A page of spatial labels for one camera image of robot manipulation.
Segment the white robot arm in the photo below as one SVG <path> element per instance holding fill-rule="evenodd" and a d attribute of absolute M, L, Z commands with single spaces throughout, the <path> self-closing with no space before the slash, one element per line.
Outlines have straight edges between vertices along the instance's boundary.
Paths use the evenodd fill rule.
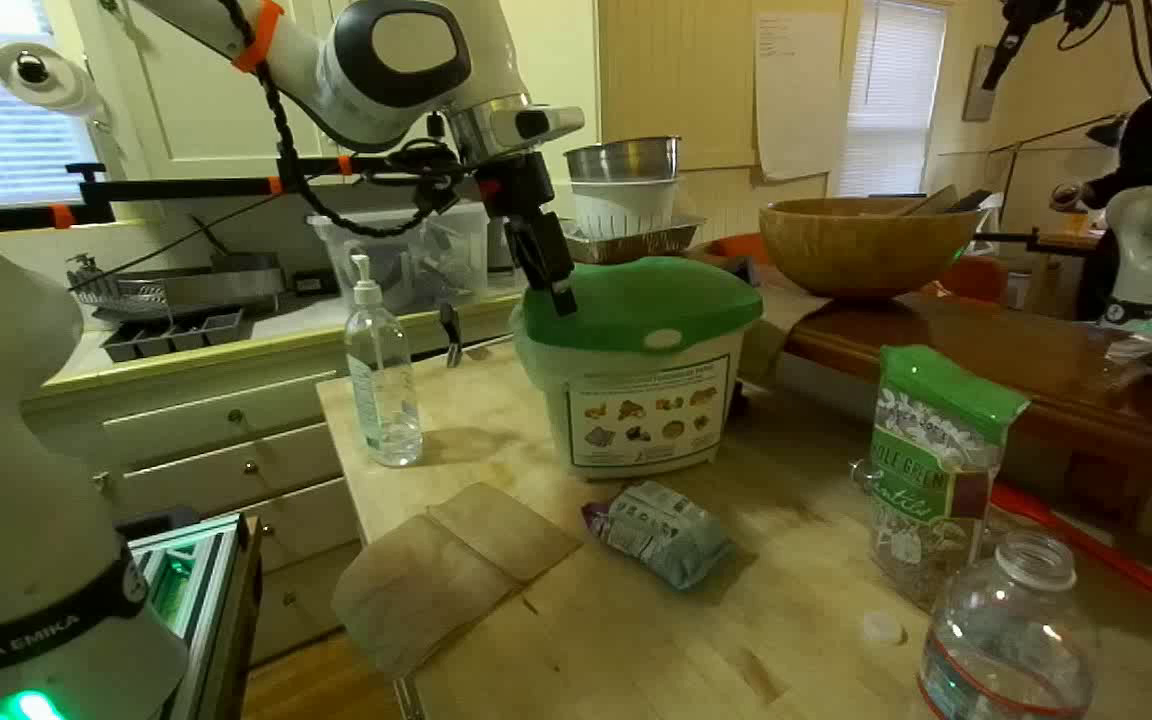
<path fill-rule="evenodd" d="M 501 0 L 354 0 L 323 38 L 279 0 L 136 0 L 187 40 L 250 74 L 277 124 L 279 179 L 357 236 L 401 236 L 443 214 L 460 179 L 506 223 L 528 289 L 576 311 L 573 258 L 551 214 L 547 142 L 583 128 L 582 107 L 542 106 L 519 69 Z M 303 179 L 283 106 L 323 136 L 365 152 L 365 173 L 401 173 L 417 214 L 357 223 Z"/>

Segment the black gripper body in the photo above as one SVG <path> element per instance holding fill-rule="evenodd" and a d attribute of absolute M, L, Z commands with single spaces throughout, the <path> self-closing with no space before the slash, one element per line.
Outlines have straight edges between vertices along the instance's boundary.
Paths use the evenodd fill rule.
<path fill-rule="evenodd" d="M 492 220 L 528 244 L 547 239 L 551 176 L 542 152 L 485 162 L 473 179 Z"/>

